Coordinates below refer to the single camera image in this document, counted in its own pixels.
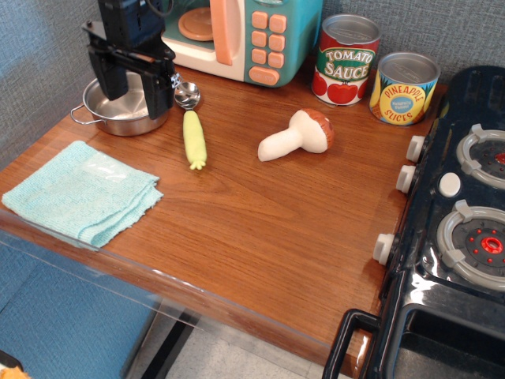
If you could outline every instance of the toy kitchen counter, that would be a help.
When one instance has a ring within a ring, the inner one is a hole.
[[[377,314],[385,268],[372,259],[374,245],[379,233],[397,230],[407,197],[395,183],[407,146],[429,131],[445,87],[437,87],[426,119],[405,127],[372,114],[371,85],[350,107],[318,100],[312,62],[281,88],[177,69],[200,88],[206,167],[189,169],[179,107],[136,137],[68,116],[0,173],[0,193],[84,141],[158,176],[163,198],[96,251],[51,237],[4,205],[2,229],[323,365],[348,309]],[[259,143],[302,108],[331,120],[331,148],[261,162]],[[92,120],[84,108],[77,116]]]

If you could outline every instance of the toy mushroom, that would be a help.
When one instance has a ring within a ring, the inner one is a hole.
[[[285,156],[303,148],[307,152],[326,152],[335,138],[335,131],[324,114],[304,108],[291,117],[289,127],[261,141],[258,158],[261,162]]]

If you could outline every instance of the toy tomato sauce can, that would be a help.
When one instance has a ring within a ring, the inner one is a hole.
[[[412,125],[429,108],[440,76],[434,59],[417,53],[396,52],[379,61],[370,98],[370,111],[381,121]]]
[[[365,94],[380,41],[366,17],[336,14],[323,21],[312,91],[326,103],[351,105]]]

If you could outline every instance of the gray burner ring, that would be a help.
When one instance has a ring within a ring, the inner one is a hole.
[[[436,241],[442,261],[471,283],[505,292],[505,277],[489,275],[472,267],[466,262],[465,254],[455,248],[452,238],[454,229],[461,223],[468,223],[475,219],[505,223],[505,212],[488,207],[469,207],[465,200],[457,201],[453,212],[443,218],[436,231]]]
[[[505,142],[505,131],[483,130],[481,124],[475,124],[472,126],[468,136],[459,142],[456,155],[465,174],[471,175],[489,186],[505,190],[504,179],[497,178],[482,170],[481,164],[470,156],[470,149],[472,146],[490,140]]]

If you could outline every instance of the textured wall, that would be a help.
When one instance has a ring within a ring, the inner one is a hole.
[[[431,55],[442,83],[469,66],[505,66],[503,0],[325,0],[323,17],[336,13],[381,27],[379,58],[394,51]]]
[[[0,170],[81,102],[97,0],[0,2]]]
[[[326,0],[324,17],[336,13],[380,25],[379,58],[435,57],[445,83],[468,66],[505,65],[502,0]],[[94,77],[80,25],[99,20],[98,0],[4,1],[0,15],[1,170],[80,102]]]

